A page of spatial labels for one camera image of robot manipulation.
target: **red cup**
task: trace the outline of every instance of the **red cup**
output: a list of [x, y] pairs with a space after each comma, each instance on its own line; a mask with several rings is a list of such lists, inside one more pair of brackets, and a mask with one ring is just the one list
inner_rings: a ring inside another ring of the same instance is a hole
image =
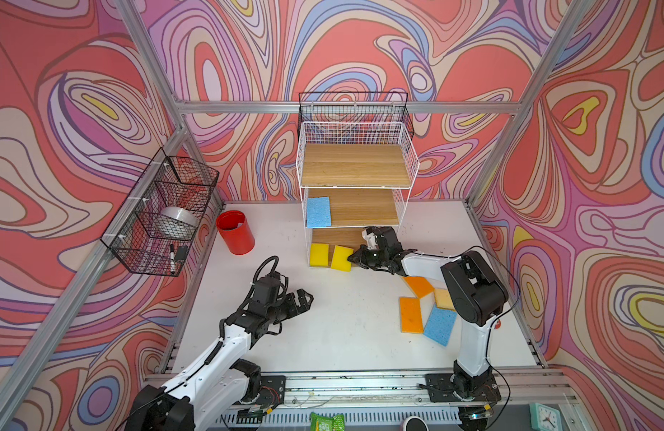
[[256, 245], [256, 239], [251, 233], [243, 212], [223, 212], [215, 224], [232, 254], [246, 254]]

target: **wooden shelf board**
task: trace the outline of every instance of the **wooden shelf board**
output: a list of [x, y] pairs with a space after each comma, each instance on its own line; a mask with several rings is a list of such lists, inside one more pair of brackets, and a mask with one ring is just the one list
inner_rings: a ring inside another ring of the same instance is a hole
[[410, 187], [398, 145], [306, 145], [303, 187]]
[[325, 228], [313, 229], [313, 242], [330, 245], [329, 265], [332, 263], [334, 246], [344, 246], [358, 250], [361, 244], [365, 244], [361, 232], [363, 228]]
[[311, 188], [308, 197], [330, 198], [332, 226], [397, 226], [399, 217], [391, 189]]

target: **alarm clock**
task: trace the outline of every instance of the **alarm clock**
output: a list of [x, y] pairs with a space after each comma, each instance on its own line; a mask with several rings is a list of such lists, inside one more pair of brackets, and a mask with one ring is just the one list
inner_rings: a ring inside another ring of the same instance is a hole
[[561, 431], [561, 414], [556, 408], [540, 403], [532, 403], [530, 407], [530, 427], [535, 431]]

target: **black cable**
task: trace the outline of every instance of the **black cable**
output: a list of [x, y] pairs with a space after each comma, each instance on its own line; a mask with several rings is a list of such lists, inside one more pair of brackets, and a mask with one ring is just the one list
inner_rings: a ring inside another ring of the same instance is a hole
[[226, 424], [224, 416], [220, 415], [220, 418], [222, 419], [222, 423], [224, 423], [224, 426], [226, 427], [227, 431], [232, 431], [232, 429]]
[[[481, 250], [484, 251], [486, 254], [488, 254], [490, 257], [492, 257], [492, 258], [495, 260], [495, 262], [499, 263], [500, 266], [501, 266], [502, 268], [504, 268], [505, 271], [507, 271], [507, 273], [508, 273], [509, 276], [512, 278], [512, 280], [514, 280], [514, 283], [516, 284], [516, 287], [517, 287], [518, 290], [519, 290], [519, 291], [518, 291], [518, 295], [517, 295], [517, 297], [516, 297], [516, 301], [514, 301], [514, 304], [509, 308], [509, 310], [507, 310], [507, 311], [505, 311], [505, 312], [503, 312], [503, 313], [500, 313], [500, 315], [497, 316], [496, 319], [493, 319], [493, 320], [492, 320], [492, 323], [490, 323], [490, 328], [488, 329], [488, 340], [486, 341], [486, 344], [485, 344], [485, 345], [486, 345], [486, 348], [485, 348], [485, 361], [486, 361], [486, 362], [488, 363], [488, 365], [489, 365], [489, 366], [490, 366], [490, 367], [491, 367], [491, 368], [492, 368], [497, 374], [499, 374], [500, 377], [504, 380], [504, 383], [506, 384], [507, 391], [508, 391], [507, 398], [506, 398], [506, 401], [504, 401], [504, 405], [502, 406], [502, 409], [501, 409], [500, 412], [497, 414], [497, 416], [492, 420], [492, 422], [490, 422], [490, 425], [488, 425], [488, 426], [485, 428], [486, 430], [489, 430], [493, 425], [495, 425], [495, 422], [497, 422], [497, 420], [500, 418], [500, 416], [502, 415], [502, 412], [503, 412], [504, 409], [507, 407], [507, 404], [509, 404], [509, 400], [511, 399], [511, 387], [509, 386], [509, 382], [506, 380], [506, 377], [505, 377], [505, 376], [504, 376], [504, 375], [503, 375], [503, 374], [502, 374], [497, 368], [495, 368], [495, 367], [492, 366], [492, 364], [490, 363], [490, 358], [488, 357], [488, 356], [489, 356], [489, 352], [490, 352], [490, 335], [492, 334], [492, 326], [493, 326], [495, 323], [497, 323], [497, 321], [499, 321], [502, 317], [504, 317], [507, 313], [511, 312], [511, 310], [514, 310], [514, 308], [516, 308], [517, 304], [518, 304], [519, 301], [521, 300], [521, 286], [519, 285], [519, 282], [518, 282], [518, 280], [516, 279], [516, 277], [514, 277], [514, 274], [512, 274], [511, 271], [509, 271], [509, 268], [506, 267], [503, 263], [501, 263], [501, 262], [500, 262], [500, 259], [499, 259], [497, 256], [495, 256], [494, 254], [490, 253], [490, 252], [489, 252], [488, 250], [486, 250], [485, 247], [483, 247], [483, 246], [473, 246], [473, 247], [469, 247], [469, 248], [466, 249], [464, 252], [462, 252], [462, 253], [460, 253], [460, 254], [457, 254], [457, 256], [461, 256], [461, 255], [463, 255], [463, 254], [466, 254], [467, 252], [473, 250], [474, 248], [479, 248], [479, 249], [481, 249]], [[414, 253], [414, 254], [423, 255], [423, 256], [431, 256], [431, 257], [444, 257], [444, 258], [457, 257], [457, 256], [440, 256], [439, 254], [428, 254], [428, 253], [421, 253], [421, 252], [413, 252], [413, 253]]]
[[114, 428], [114, 431], [119, 431], [119, 430], [121, 429], [121, 426], [124, 425], [124, 424], [126, 423], [126, 421], [128, 421], [132, 416], [134, 416], [136, 413], [138, 413], [139, 410], [141, 410], [141, 409], [147, 407], [148, 405], [151, 405], [152, 403], [157, 402], [160, 398], [164, 397], [164, 395], [167, 395], [168, 393], [172, 392], [173, 390], [175, 390], [175, 389], [178, 388], [179, 386], [183, 385], [184, 383], [185, 383], [185, 382], [181, 382], [180, 384], [178, 384], [177, 386], [174, 386], [172, 389], [168, 390], [167, 392], [163, 392], [162, 394], [157, 395], [157, 396], [156, 396], [155, 398], [153, 398], [152, 400], [148, 401], [147, 403], [143, 404], [143, 405], [140, 406], [139, 408], [137, 408], [137, 409], [135, 409], [134, 411], [132, 411], [131, 413], [129, 413], [129, 415], [126, 416], [126, 418], [124, 418], [124, 420], [121, 421], [121, 422], [119, 423], [119, 425], [117, 425], [116, 428]]
[[265, 259], [262, 263], [260, 263], [260, 266], [256, 270], [256, 273], [253, 274], [253, 284], [256, 284], [256, 281], [260, 276], [260, 271], [262, 271], [262, 269], [265, 268], [265, 266], [272, 261], [275, 261], [275, 263], [272, 264], [272, 269], [270, 269], [270, 274], [273, 274], [275, 272], [275, 269], [277, 269], [277, 264], [280, 263], [280, 258], [279, 256], [270, 256], [267, 259]]

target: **clock face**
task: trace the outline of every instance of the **clock face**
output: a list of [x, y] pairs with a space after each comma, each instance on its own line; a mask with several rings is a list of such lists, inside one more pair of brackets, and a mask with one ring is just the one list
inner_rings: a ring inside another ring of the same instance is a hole
[[561, 424], [557, 416], [557, 410], [550, 409], [544, 405], [538, 405], [538, 426], [541, 430], [558, 431], [561, 430]]

